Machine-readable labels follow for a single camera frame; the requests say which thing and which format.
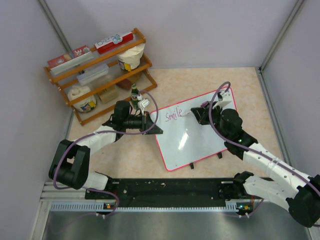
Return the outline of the marker pen with magenta cap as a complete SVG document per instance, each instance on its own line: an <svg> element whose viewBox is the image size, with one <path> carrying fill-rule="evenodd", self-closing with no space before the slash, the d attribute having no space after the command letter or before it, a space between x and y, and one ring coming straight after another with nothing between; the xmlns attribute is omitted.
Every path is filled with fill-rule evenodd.
<svg viewBox="0 0 320 240"><path fill-rule="evenodd" d="M187 110L187 111L185 111L185 112L182 112L182 113L180 114L180 116L183 117L183 116L186 116L186 115L188 115L188 114L190 114L190 113L194 113L195 111L199 110L200 108L206 107L206 106L208 105L208 103L209 103L209 101L205 101L205 102L203 102L203 103L202 103L200 106L198 106L198 107L192 107L190 110Z"/></svg>

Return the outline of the whiteboard with pink frame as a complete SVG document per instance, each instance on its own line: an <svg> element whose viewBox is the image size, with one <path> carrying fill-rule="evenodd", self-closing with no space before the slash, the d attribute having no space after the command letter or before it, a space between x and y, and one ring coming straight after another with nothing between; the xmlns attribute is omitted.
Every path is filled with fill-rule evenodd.
<svg viewBox="0 0 320 240"><path fill-rule="evenodd" d="M150 113L150 118L163 130L155 139L167 171L224 152L224 141L210 125L198 123L191 108L210 101L216 91L210 91Z"/></svg>

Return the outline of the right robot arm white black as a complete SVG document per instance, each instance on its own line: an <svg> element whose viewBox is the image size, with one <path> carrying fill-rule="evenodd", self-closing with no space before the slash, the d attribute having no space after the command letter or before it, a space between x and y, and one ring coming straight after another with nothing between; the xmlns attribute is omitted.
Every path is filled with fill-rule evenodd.
<svg viewBox="0 0 320 240"><path fill-rule="evenodd" d="M239 198L254 195L282 207L304 227L319 227L320 176L300 172L271 154L257 139L243 130L243 120L235 109L210 108L208 102L191 108L200 125L211 125L227 150L242 161L264 171L267 181L250 172L238 173L233 192Z"/></svg>

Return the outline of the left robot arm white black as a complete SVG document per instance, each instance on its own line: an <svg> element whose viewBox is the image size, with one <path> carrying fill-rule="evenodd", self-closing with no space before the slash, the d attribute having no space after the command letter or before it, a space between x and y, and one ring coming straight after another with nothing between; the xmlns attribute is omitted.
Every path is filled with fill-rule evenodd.
<svg viewBox="0 0 320 240"><path fill-rule="evenodd" d="M105 199L113 194L114 187L108 183L108 176L89 171L91 156L104 146L115 143L123 135L131 135L126 132L127 129L139 130L133 135L163 133L148 111L134 115L131 114L132 110L129 102L120 100L115 104L109 120L96 131L74 141L64 139L59 143L48 173L57 190L96 189L97 194Z"/></svg>

